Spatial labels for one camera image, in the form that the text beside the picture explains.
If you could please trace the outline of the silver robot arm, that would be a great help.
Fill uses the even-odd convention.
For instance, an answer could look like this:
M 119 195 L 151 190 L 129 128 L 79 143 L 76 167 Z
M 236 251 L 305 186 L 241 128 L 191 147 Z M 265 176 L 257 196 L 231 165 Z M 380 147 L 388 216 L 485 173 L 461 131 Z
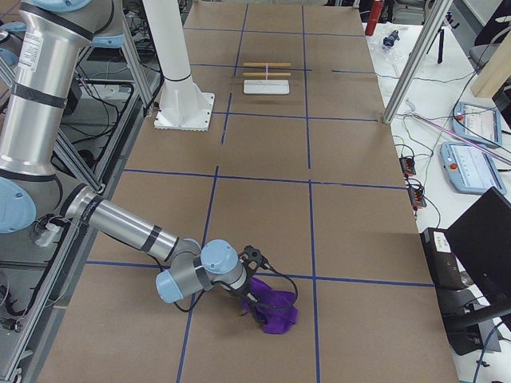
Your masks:
M 252 272 L 227 242 L 199 245 L 172 235 L 58 172 L 51 163 L 80 51 L 125 39 L 119 1 L 24 1 L 26 32 L 1 131 L 1 231 L 14 233 L 50 213 L 77 219 L 169 268 L 156 277 L 173 303 L 222 286 L 255 305 Z

